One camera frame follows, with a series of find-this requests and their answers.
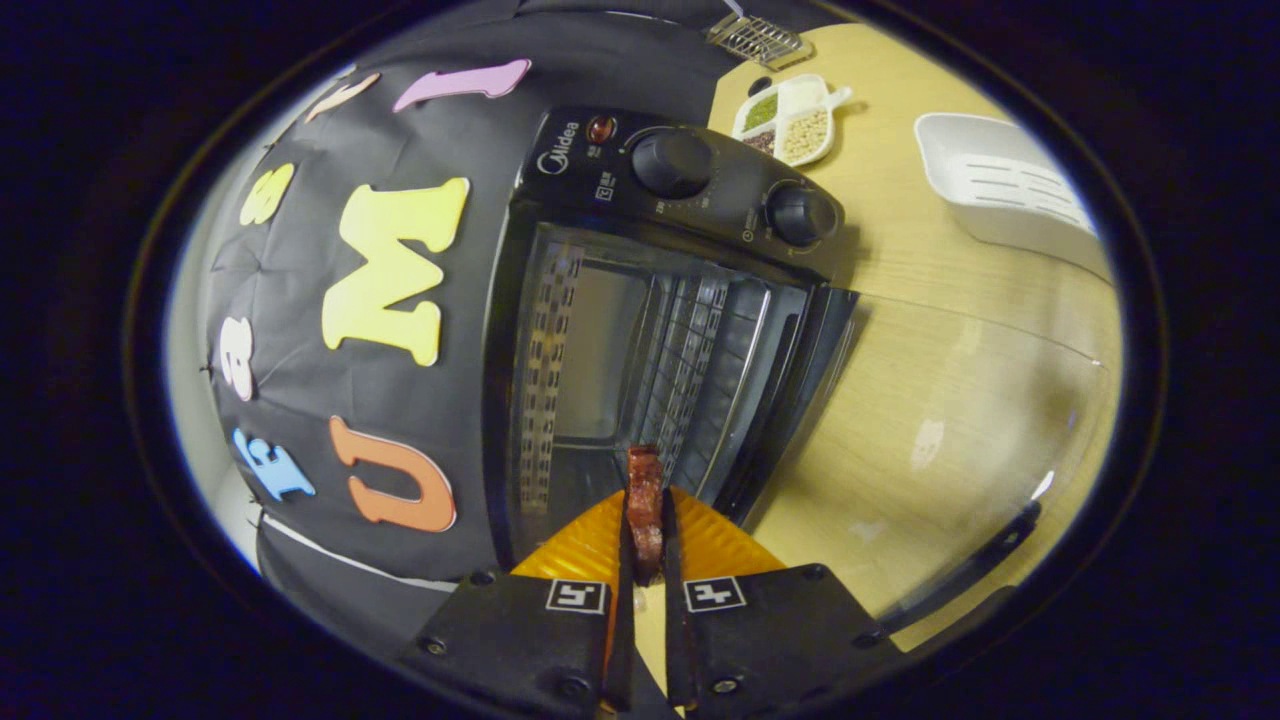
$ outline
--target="meat piece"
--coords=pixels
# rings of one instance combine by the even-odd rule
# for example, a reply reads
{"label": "meat piece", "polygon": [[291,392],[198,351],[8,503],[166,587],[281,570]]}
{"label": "meat piece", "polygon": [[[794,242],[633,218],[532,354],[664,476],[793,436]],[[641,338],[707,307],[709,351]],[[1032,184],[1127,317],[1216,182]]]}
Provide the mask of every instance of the meat piece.
{"label": "meat piece", "polygon": [[637,445],[627,450],[627,523],[635,541],[635,579],[648,585],[662,561],[662,464],[658,448]]}

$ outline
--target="white beans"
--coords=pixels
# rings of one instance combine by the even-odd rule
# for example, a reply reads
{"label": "white beans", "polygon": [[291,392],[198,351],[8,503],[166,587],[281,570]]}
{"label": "white beans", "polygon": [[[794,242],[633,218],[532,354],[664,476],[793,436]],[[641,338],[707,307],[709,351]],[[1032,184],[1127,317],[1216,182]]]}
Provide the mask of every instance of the white beans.
{"label": "white beans", "polygon": [[795,163],[817,151],[826,140],[826,110],[796,118],[787,124],[787,137],[782,141],[782,159]]}

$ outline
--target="yellow letter m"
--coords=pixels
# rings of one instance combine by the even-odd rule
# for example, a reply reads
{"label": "yellow letter m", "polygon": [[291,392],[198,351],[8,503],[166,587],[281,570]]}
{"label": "yellow letter m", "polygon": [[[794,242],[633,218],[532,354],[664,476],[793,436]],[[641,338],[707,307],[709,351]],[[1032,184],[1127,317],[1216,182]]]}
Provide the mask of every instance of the yellow letter m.
{"label": "yellow letter m", "polygon": [[330,350],[344,338],[358,338],[402,347],[419,365],[435,364],[440,354],[440,307],[430,301],[410,311],[388,306],[444,279],[435,263],[401,241],[421,242],[431,252],[453,245],[468,190],[467,179],[453,178],[425,190],[374,192],[362,184],[351,193],[338,234],[367,263],[325,292],[320,328]]}

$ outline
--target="oven knob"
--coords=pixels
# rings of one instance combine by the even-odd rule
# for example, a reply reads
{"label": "oven knob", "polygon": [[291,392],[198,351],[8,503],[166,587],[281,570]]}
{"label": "oven knob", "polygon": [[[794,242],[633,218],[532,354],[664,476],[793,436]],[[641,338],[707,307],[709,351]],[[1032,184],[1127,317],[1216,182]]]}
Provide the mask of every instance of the oven knob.
{"label": "oven knob", "polygon": [[840,225],[840,209],[817,190],[782,187],[765,204],[769,225],[787,245],[808,247],[835,234]]}
{"label": "oven knob", "polygon": [[658,197],[692,197],[712,179],[712,149],[687,132],[654,131],[636,142],[631,169]]}

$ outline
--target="toaster oven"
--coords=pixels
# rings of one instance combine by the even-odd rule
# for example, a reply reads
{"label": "toaster oven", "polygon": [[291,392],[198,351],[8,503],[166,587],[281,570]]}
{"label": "toaster oven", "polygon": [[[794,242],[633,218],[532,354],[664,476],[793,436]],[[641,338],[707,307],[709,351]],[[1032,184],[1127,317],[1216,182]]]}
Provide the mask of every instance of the toaster oven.
{"label": "toaster oven", "polygon": [[485,338],[485,483],[518,562],[626,487],[626,451],[741,524],[842,365],[844,210],[704,128],[563,108],[508,206]]}

